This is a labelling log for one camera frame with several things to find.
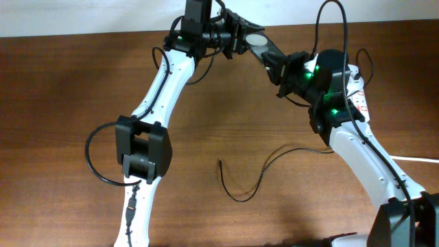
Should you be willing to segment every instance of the black clamp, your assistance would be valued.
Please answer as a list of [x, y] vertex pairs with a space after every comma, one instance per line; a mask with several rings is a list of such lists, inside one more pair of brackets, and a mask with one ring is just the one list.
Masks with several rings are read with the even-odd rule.
[[[117, 162], [125, 177], [144, 178], [149, 185], [157, 176], [163, 177], [172, 158], [167, 129], [159, 122], [143, 123], [124, 116], [117, 121]], [[148, 133], [146, 140], [138, 137], [142, 133]]]

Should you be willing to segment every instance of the white circle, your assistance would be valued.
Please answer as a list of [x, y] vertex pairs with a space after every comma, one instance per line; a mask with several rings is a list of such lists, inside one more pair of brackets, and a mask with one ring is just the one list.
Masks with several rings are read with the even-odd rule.
[[259, 35], [259, 34], [249, 34], [246, 37], [247, 43], [254, 45], [254, 46], [262, 46], [266, 45], [268, 43], [268, 40], [266, 37]]

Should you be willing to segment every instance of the white wall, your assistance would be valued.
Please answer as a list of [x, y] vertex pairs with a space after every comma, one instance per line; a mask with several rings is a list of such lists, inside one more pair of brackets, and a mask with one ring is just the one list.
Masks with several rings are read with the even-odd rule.
[[[259, 25], [315, 23], [323, 0], [223, 0]], [[348, 22], [439, 18], [439, 0], [341, 0]], [[0, 36], [167, 30], [185, 0], [0, 0]], [[323, 23], [340, 22], [330, 3]]]

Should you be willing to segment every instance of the wood grain surface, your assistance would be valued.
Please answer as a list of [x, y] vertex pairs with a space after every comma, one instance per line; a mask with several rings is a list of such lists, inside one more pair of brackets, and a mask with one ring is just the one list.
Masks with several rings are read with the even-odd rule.
[[[375, 64], [366, 90], [370, 125], [390, 154], [438, 158], [438, 33], [438, 21], [349, 25], [351, 63], [365, 47]], [[266, 34], [286, 54], [310, 52], [314, 26], [269, 27]], [[341, 25], [321, 25], [319, 49], [341, 49], [342, 34]], [[84, 142], [96, 126], [138, 106], [156, 75], [151, 48], [165, 35], [0, 39], [0, 246], [112, 246], [123, 189], [91, 173]], [[360, 63], [367, 78], [367, 59]], [[250, 52], [218, 56], [201, 83], [183, 89], [169, 125], [174, 156], [152, 209], [152, 246], [264, 246], [368, 233], [372, 204], [336, 154], [288, 154], [245, 204], [222, 189], [218, 158], [226, 184], [243, 198], [274, 151], [326, 149], [307, 109], [277, 91]], [[123, 178], [114, 129], [93, 140], [91, 158], [104, 175]], [[439, 165], [398, 164], [439, 192]]]

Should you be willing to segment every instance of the robotic arm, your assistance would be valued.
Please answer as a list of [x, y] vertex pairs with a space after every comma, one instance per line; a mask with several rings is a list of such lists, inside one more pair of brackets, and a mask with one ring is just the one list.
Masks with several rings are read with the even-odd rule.
[[[158, 74], [145, 99], [133, 116], [120, 116], [116, 125], [117, 160], [123, 167], [126, 187], [123, 216], [116, 247], [148, 246], [148, 224], [154, 193], [171, 163], [172, 148], [167, 133], [171, 112], [178, 96], [193, 75], [208, 48], [222, 52], [228, 59], [233, 54], [250, 50], [267, 70], [270, 81], [279, 87], [278, 97], [290, 93], [311, 104], [310, 124], [313, 131], [333, 148], [351, 167], [367, 191], [377, 210], [374, 226], [367, 235], [341, 235], [324, 240], [324, 246], [409, 246], [410, 216], [407, 198], [395, 176], [378, 153], [358, 135], [343, 102], [343, 53], [321, 51], [311, 55], [305, 51], [285, 56], [263, 33], [264, 28], [222, 7], [220, 15], [211, 19], [211, 0], [187, 0], [185, 15], [177, 18], [163, 47], [165, 53]], [[179, 32], [174, 28], [181, 20]], [[403, 178], [405, 188], [414, 201], [417, 246], [439, 246], [439, 194], [429, 195], [389, 157], [379, 145], [368, 125], [363, 80], [358, 68], [345, 65], [349, 107], [360, 131]], [[139, 138], [148, 133], [147, 140]]]

